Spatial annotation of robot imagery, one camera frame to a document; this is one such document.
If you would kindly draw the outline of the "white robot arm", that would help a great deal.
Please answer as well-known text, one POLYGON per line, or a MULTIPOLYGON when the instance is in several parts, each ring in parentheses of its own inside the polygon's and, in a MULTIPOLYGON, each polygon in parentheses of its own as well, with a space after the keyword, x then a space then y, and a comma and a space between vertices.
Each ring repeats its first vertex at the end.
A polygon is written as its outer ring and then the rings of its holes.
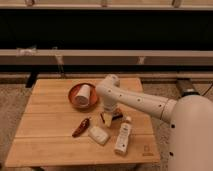
POLYGON ((117 75, 96 85, 103 108, 114 112, 121 103, 170 125, 168 171, 213 171, 213 102, 201 95, 173 100, 128 91, 117 75))

